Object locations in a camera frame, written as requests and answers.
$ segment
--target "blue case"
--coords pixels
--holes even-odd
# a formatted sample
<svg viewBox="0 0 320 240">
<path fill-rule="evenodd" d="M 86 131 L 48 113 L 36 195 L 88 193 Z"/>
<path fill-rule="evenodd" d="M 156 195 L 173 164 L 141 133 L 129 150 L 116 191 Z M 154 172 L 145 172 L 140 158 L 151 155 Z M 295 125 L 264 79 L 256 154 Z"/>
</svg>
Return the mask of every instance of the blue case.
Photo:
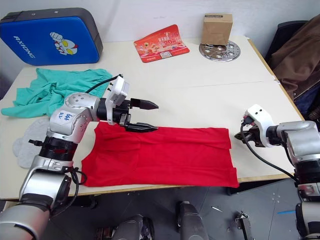
<svg viewBox="0 0 320 240">
<path fill-rule="evenodd" d="M 8 13 L 0 37 L 35 66 L 96 63 L 103 50 L 94 18 L 79 7 Z"/>
</svg>

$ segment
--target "red cloth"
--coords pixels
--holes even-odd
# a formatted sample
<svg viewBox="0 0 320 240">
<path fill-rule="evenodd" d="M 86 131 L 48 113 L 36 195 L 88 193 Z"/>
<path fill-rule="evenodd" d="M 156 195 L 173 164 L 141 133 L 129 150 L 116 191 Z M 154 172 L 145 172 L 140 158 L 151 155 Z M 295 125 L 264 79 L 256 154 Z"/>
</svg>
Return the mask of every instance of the red cloth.
<svg viewBox="0 0 320 240">
<path fill-rule="evenodd" d="M 82 161 L 88 187 L 168 184 L 238 187 L 226 128 L 159 127 L 128 132 L 100 122 Z"/>
</svg>

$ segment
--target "red packet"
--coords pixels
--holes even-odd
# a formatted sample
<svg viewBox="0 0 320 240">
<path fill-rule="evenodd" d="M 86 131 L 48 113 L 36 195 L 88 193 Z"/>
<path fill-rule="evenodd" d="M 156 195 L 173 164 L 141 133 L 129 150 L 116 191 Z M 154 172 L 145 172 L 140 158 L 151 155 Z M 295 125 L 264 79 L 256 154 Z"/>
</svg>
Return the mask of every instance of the red packet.
<svg viewBox="0 0 320 240">
<path fill-rule="evenodd" d="M 190 51 L 182 42 L 176 24 L 135 41 L 134 46 L 144 63 L 186 54 Z"/>
</svg>

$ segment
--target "dark chair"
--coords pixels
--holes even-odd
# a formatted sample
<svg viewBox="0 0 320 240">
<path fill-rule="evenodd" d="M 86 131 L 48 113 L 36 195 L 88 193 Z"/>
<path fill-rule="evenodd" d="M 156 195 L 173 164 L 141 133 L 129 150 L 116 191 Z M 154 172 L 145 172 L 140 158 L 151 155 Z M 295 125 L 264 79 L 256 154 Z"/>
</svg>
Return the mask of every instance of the dark chair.
<svg viewBox="0 0 320 240">
<path fill-rule="evenodd" d="M 278 24 L 278 28 L 264 60 L 268 63 L 271 55 L 278 51 L 308 21 L 286 21 Z"/>
</svg>

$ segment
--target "brown box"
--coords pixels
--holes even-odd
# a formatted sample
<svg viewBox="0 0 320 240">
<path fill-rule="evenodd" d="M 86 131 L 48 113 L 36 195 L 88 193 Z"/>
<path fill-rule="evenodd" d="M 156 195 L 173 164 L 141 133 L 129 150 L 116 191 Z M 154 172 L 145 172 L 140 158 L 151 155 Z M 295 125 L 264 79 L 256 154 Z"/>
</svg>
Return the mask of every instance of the brown box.
<svg viewBox="0 0 320 240">
<path fill-rule="evenodd" d="M 206 13 L 201 44 L 227 45 L 232 23 L 232 14 Z"/>
</svg>

